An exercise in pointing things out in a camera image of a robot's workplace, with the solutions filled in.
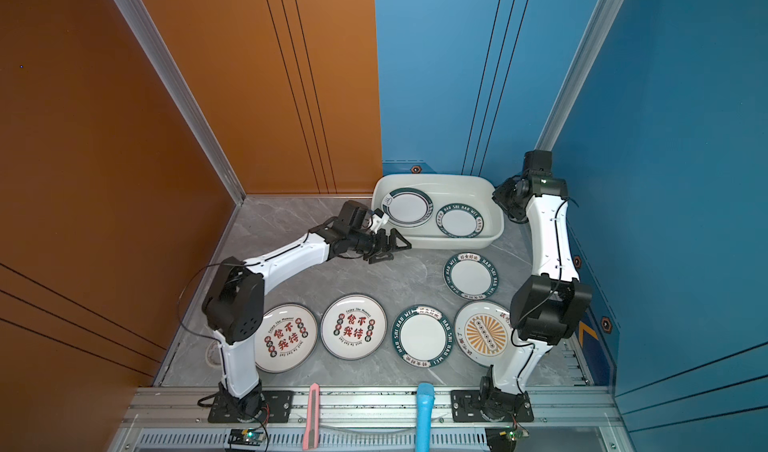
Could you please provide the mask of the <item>green red rim plate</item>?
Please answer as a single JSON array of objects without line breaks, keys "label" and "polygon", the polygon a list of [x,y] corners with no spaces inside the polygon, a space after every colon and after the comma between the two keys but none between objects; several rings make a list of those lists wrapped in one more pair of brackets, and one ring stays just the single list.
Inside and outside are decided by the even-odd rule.
[{"label": "green red rim plate", "polygon": [[398,188],[383,198],[381,209],[394,225],[415,228],[429,221],[434,204],[431,198],[419,189]]}]

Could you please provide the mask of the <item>green lettered rim plate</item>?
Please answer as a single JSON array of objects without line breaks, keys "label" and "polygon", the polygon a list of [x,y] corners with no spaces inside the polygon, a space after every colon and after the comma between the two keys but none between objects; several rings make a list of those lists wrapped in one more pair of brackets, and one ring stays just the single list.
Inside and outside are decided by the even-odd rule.
[{"label": "green lettered rim plate", "polygon": [[393,323],[391,337],[396,354],[404,362],[424,369],[446,362],[455,344],[448,317],[427,305],[404,309]]},{"label": "green lettered rim plate", "polygon": [[448,289],[465,300],[485,300],[499,288],[496,267],[484,256],[461,252],[452,256],[443,267]]},{"label": "green lettered rim plate", "polygon": [[483,231],[485,221],[475,208],[463,203],[451,203],[437,212],[436,224],[447,237],[474,238]]}]

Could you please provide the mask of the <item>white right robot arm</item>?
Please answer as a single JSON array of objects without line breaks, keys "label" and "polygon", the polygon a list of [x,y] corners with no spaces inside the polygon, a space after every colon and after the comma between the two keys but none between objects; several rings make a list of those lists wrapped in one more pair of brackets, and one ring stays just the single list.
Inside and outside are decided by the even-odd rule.
[{"label": "white right robot arm", "polygon": [[528,380],[540,360],[574,334],[592,290],[571,255],[564,180],[526,173],[498,187],[493,199],[512,219],[529,225],[532,272],[511,300],[510,345],[482,378],[478,405],[490,421],[531,421]]}]

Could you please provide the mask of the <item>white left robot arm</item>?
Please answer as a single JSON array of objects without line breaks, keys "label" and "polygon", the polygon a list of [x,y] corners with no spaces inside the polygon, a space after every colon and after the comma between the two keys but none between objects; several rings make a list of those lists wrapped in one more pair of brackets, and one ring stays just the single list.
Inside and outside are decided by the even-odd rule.
[{"label": "white left robot arm", "polygon": [[389,261],[412,244],[396,229],[376,233],[352,229],[339,233],[318,226],[296,241],[257,258],[227,258],[203,301],[206,317],[222,359],[216,398],[237,421],[256,422],[265,399],[255,364],[254,337],[263,322],[266,295],[301,272],[352,251],[374,264]]}]

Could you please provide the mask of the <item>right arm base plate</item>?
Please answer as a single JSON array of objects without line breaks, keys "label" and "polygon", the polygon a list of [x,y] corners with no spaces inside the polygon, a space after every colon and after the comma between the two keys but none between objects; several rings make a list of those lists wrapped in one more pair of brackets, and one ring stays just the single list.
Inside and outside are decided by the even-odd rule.
[{"label": "right arm base plate", "polygon": [[478,390],[453,390],[450,393],[453,421],[531,423],[535,420],[528,393],[497,391],[482,396]]}]

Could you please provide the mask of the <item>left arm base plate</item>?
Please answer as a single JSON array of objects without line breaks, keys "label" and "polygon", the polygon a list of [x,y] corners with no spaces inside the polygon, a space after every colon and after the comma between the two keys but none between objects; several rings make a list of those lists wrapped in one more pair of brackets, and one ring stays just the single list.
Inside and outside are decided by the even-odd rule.
[{"label": "left arm base plate", "polygon": [[255,397],[246,397],[241,405],[238,399],[229,397],[225,392],[218,392],[208,414],[209,423],[253,423],[283,424],[289,420],[292,408],[291,391],[266,391],[260,394],[260,402]]}]

